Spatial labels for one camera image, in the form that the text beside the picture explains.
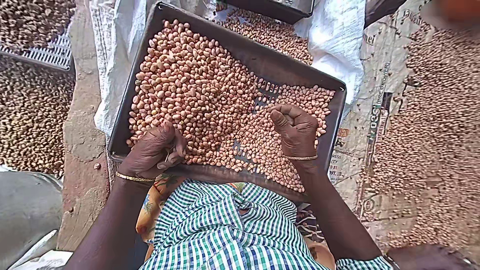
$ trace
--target green and white checkered cloth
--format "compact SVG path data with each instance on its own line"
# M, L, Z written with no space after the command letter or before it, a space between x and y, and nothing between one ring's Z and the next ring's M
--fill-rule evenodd
M166 201L155 249L140 269L329 270L313 259L295 227L296 211L291 201L251 183L239 192L229 184L185 180ZM338 270L391 268L382 257L337 262Z

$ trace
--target pile of peanuts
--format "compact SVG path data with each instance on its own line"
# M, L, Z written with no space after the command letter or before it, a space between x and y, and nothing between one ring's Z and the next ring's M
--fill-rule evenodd
M423 23L411 36L413 75L399 113L376 146L372 188L397 202L390 246L478 246L480 232L480 40Z
M0 44L17 53L47 47L63 34L74 9L74 0L0 1Z
M63 172L63 122L75 74L0 56L0 164L19 171Z
M165 21L163 30L149 40L148 55L136 74L137 95L129 119L132 136L126 143L133 146L150 128L171 121L188 141L187 164L263 173L303 192L295 168L282 156L280 136L267 108L279 103L301 107L319 121L320 136L326 132L327 106L335 92L266 82L218 41L189 28L178 20ZM260 89L277 97L268 98ZM239 153L248 162L236 158Z
M226 21L217 23L307 65L312 64L308 40L297 36L292 25L243 9L235 9L228 14Z

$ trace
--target bangle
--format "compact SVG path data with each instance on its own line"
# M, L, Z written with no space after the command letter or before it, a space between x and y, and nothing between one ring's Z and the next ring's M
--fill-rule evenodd
M132 180L132 181L139 181L139 182L152 182L152 181L155 181L155 179L156 179L156 178L148 179L148 178L131 177L131 176L123 175L123 174L119 173L118 171L115 173L115 175L120 177L120 178L123 178L123 179Z
M283 155L283 156L286 157L289 160L314 160L318 157L318 155L315 155L314 157L305 157L305 158L288 157L288 156L285 156L285 155Z

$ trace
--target hand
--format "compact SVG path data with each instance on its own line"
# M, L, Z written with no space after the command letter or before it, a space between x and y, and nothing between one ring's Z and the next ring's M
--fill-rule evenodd
M318 121L297 106L280 104L267 110L282 140L282 151L289 157L314 157Z
M118 172L131 177L154 179L185 158L186 145L187 140L180 131L166 121L163 128L149 130L135 144Z

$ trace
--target metal tray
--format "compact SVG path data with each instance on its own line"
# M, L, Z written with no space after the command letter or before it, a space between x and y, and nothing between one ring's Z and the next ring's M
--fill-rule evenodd
M140 72L140 64L143 62L144 55L149 47L148 40L162 29L162 20L173 21L178 19L181 23L188 22L193 32L217 40L224 48L229 50L235 59L246 65L249 71L255 72L258 77L264 80L276 85L286 84L307 87L318 85L336 91L334 98L328 106L331 113L325 118L328 126L327 132L318 139L319 146L317 148L318 159L324 165L325 171L328 171L333 144L345 103L346 91L344 90L345 84L343 82L220 25L171 5L159 2L152 9L147 19L147 27L142 44L133 62L130 78L125 88L112 137L108 145L108 154L115 162L122 162L124 157L130 152L130 148L125 143L131 136L128 128L129 111L133 96L136 94L135 74ZM304 194L282 186L275 181L267 180L263 174L250 174L246 170L234 172L224 167L179 164L169 168L166 173L211 183L250 182L268 188L292 201L306 201Z
M225 0L238 8L294 24L313 14L315 0Z

